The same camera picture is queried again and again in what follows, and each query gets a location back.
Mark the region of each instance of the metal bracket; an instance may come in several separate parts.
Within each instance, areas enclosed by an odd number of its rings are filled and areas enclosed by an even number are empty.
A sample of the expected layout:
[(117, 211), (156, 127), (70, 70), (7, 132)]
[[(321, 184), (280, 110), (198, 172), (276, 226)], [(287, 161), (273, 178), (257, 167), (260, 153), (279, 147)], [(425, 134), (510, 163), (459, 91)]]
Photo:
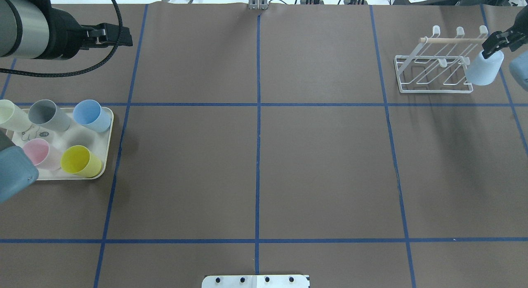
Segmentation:
[(202, 288), (310, 288), (309, 275), (207, 276)]
[(249, 0), (249, 9), (268, 9), (268, 0)]

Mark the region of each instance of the tray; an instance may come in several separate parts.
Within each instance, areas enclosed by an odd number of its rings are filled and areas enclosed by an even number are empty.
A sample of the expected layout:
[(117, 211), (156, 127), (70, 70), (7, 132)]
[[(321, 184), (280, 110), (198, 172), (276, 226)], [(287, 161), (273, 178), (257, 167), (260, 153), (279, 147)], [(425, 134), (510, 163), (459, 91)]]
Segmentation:
[(75, 145), (83, 145), (92, 151), (92, 153), (94, 153), (102, 161), (101, 172), (95, 177), (81, 177), (79, 175), (71, 175), (64, 172), (62, 169), (58, 169), (56, 171), (39, 169), (37, 181), (52, 181), (58, 179), (97, 179), (104, 173), (104, 170), (106, 169), (113, 127), (112, 110), (107, 107), (102, 108), (103, 111), (110, 116), (111, 124), (108, 130), (98, 133), (77, 124), (73, 120), (73, 108), (61, 109), (66, 113), (66, 115), (68, 115), (68, 117), (72, 118), (70, 128), (68, 128), (68, 130), (65, 132), (55, 132), (37, 125), (32, 125), (31, 128), (26, 132), (13, 132), (11, 141), (15, 143), (15, 145), (22, 147), (25, 143), (34, 138), (43, 138), (50, 145), (53, 145), (60, 151), (66, 151), (66, 149)]

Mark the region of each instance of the light blue cup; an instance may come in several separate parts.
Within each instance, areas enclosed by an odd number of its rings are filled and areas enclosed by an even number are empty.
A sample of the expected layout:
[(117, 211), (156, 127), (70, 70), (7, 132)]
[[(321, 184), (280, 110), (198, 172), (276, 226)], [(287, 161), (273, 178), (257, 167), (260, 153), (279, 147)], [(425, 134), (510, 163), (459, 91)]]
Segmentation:
[(92, 99), (83, 100), (75, 106), (73, 120), (95, 132), (105, 132), (111, 124), (110, 116)]

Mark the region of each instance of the plastic cup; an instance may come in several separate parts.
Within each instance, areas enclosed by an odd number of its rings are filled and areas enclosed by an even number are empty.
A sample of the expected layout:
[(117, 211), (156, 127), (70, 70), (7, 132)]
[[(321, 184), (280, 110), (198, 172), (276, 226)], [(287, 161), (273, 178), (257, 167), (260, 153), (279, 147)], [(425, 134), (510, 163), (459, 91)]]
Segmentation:
[(475, 85), (489, 85), (498, 74), (500, 65), (504, 60), (504, 53), (498, 51), (491, 55), (488, 59), (484, 59), (482, 51), (477, 55), (477, 58), (471, 62), (466, 70), (467, 81)]
[(28, 116), (33, 124), (58, 132), (66, 131), (71, 124), (70, 117), (55, 102), (48, 99), (35, 102), (30, 107)]
[(0, 100), (0, 127), (15, 132), (25, 132), (31, 128), (31, 121), (17, 105), (7, 99)]
[(62, 151), (59, 151), (42, 138), (28, 141), (22, 149), (37, 168), (49, 171), (61, 168)]
[(61, 167), (73, 175), (95, 177), (101, 172), (102, 162), (87, 147), (73, 146), (62, 155)]
[(98, 102), (92, 99), (83, 100), (75, 106), (73, 119), (95, 132), (105, 132), (111, 124), (110, 116), (104, 112)]
[(528, 91), (528, 51), (513, 59), (508, 67), (515, 81)]

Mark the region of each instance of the blue tape line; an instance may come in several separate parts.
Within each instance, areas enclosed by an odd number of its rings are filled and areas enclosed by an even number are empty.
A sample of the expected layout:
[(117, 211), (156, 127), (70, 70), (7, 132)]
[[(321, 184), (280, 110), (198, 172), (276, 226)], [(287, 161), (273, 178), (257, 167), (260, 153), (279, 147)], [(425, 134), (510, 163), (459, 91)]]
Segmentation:
[[(483, 4), (481, 4), (481, 14), (482, 19), (484, 21), (484, 25), (488, 27), (488, 30), (490, 30), (488, 26), (488, 20), (486, 18), (486, 12), (484, 10)], [(523, 128), (521, 128), (521, 123), (519, 121), (519, 117), (517, 116), (517, 111), (515, 110), (515, 105), (513, 104), (513, 100), (511, 97), (511, 94), (508, 89), (508, 84), (506, 83), (506, 79), (504, 78), (504, 73), (502, 71), (502, 68), (498, 70), (498, 73), (500, 75), (500, 79), (502, 79), (502, 85), (504, 86), (504, 90), (506, 91), (506, 96), (508, 97), (509, 106), (511, 107), (511, 112), (513, 113), (513, 118), (515, 119), (515, 124), (517, 125), (517, 130), (519, 131), (519, 136), (521, 138), (521, 141), (523, 143), (524, 151), (526, 155), (528, 155), (528, 144), (526, 143), (526, 137), (524, 136)]]
[[(13, 62), (11, 62), (10, 69), (13, 70), (15, 68), (15, 64), (17, 63), (17, 59), (13, 59)], [(2, 88), (2, 94), (0, 94), (0, 99), (4, 99), (5, 93), (7, 91), (7, 85), (9, 85), (9, 81), (11, 80), (11, 74), (8, 73), (7, 77), (5, 78), (4, 87)]]
[(509, 107), (509, 104), (406, 104), (388, 103), (390, 107)]
[(519, 136), (521, 138), (521, 141), (523, 142), (524, 151), (526, 152), (526, 155), (528, 155), (528, 144), (526, 143), (526, 137), (524, 137), (523, 128), (521, 127), (521, 122), (519, 121), (519, 117), (517, 115), (517, 111), (515, 110), (515, 106), (513, 105), (512, 97), (509, 93), (508, 85), (506, 83), (506, 79), (504, 79), (504, 73), (502, 72), (502, 69), (498, 71), (500, 74), (500, 78), (502, 79), (502, 83), (504, 85), (504, 89), (506, 90), (506, 95), (508, 96), (509, 105), (511, 106), (511, 112), (513, 113), (513, 117), (515, 118), (515, 124), (517, 125), (517, 130), (519, 131)]
[(106, 243), (255, 243), (252, 238), (248, 239), (107, 239)]
[(263, 107), (382, 107), (385, 104), (377, 104), (377, 103), (263, 103)]
[(400, 212), (401, 212), (401, 220), (403, 224), (403, 234), (405, 235), (405, 239), (407, 240), (407, 242), (405, 243), (405, 246), (407, 247), (407, 259), (409, 261), (409, 273), (411, 275), (412, 288), (416, 288), (415, 268), (413, 264), (413, 255), (411, 254), (411, 244), (409, 243), (409, 230), (407, 229), (407, 218), (405, 217), (405, 207), (403, 205), (403, 193), (401, 190), (400, 172), (398, 171), (398, 159), (396, 158), (396, 149), (394, 147), (394, 138), (392, 136), (392, 126), (391, 126), (390, 114), (389, 114), (389, 104), (387, 102), (387, 92), (385, 91), (385, 80), (383, 78), (383, 70), (381, 66), (380, 48), (377, 43), (374, 9), (372, 6), (369, 6), (369, 7), (370, 7), (370, 17), (371, 17), (371, 22), (372, 22), (372, 33), (374, 35), (374, 44), (376, 48), (377, 69), (379, 70), (379, 81), (381, 82), (381, 91), (383, 93), (383, 103), (385, 104), (385, 117), (387, 119), (387, 128), (389, 130), (389, 140), (391, 143), (392, 161), (394, 163), (394, 170), (396, 172), (396, 180), (398, 182), (398, 195), (400, 198)]
[(5, 238), (0, 243), (101, 243), (101, 239)]
[(252, 103), (213, 103), (213, 102), (133, 102), (132, 106), (175, 106), (175, 107), (256, 107)]
[[(59, 106), (75, 106), (79, 102), (56, 102)], [(31, 106), (33, 102), (15, 102), (18, 106)], [(100, 102), (102, 106), (128, 106), (126, 102)], [(413, 103), (399, 103), (389, 102), (389, 107), (510, 107), (510, 104), (413, 104)], [(528, 107), (528, 104), (513, 104), (515, 107)], [(211, 103), (211, 102), (132, 102), (130, 106), (133, 107), (147, 107), (147, 106), (174, 106), (174, 107), (258, 107), (258, 103)], [(261, 107), (384, 107), (383, 103), (375, 102), (315, 102), (315, 103), (298, 103), (298, 102), (263, 102)]]
[(128, 115), (130, 113), (130, 103), (132, 102), (132, 95), (134, 94), (134, 83), (136, 81), (136, 72), (137, 72), (137, 65), (139, 62), (139, 56), (141, 53), (141, 44), (143, 43), (143, 33), (145, 32), (145, 22), (147, 20), (147, 11), (149, 10), (149, 5), (145, 4), (145, 11), (143, 12), (143, 23), (141, 24), (141, 32), (139, 33), (139, 41), (137, 44), (137, 51), (136, 51), (136, 60), (134, 61), (134, 70), (132, 72), (132, 80), (130, 81), (130, 90), (128, 92), (128, 102), (127, 102), (127, 110), (125, 112), (125, 118), (123, 119), (123, 129), (121, 130), (121, 139), (119, 140), (119, 150), (117, 152), (117, 160), (115, 162), (115, 171), (113, 172), (113, 181), (112, 181), (112, 189), (110, 192), (110, 198), (108, 200), (108, 209), (106, 212), (106, 219), (104, 221), (104, 229), (102, 234), (102, 242), (101, 242), (101, 248), (99, 251), (99, 259), (97, 262), (97, 269), (96, 269), (96, 276), (94, 279), (94, 288), (97, 288), (99, 284), (99, 275), (101, 273), (101, 266), (102, 266), (102, 259), (104, 256), (104, 245), (106, 241), (106, 237), (108, 234), (108, 224), (110, 222), (110, 215), (112, 211), (112, 204), (113, 204), (113, 197), (116, 190), (116, 183), (117, 183), (117, 172), (119, 171), (119, 165), (121, 163), (121, 152), (123, 151), (123, 138), (125, 137), (125, 131), (127, 128), (127, 122), (128, 122)]
[(405, 238), (263, 238), (260, 243), (405, 243)]
[(410, 238), (411, 243), (468, 243), (477, 241), (528, 241), (528, 237), (439, 237)]
[[(259, 243), (471, 243), (528, 241), (528, 237), (431, 237), (431, 238), (261, 238)], [(5, 238), (0, 243), (102, 243), (102, 239)], [(226, 239), (106, 239), (113, 244), (255, 243), (252, 238)]]
[(257, 17), (257, 162), (255, 184), (255, 274), (260, 273), (260, 116), (262, 101), (260, 96), (260, 16)]

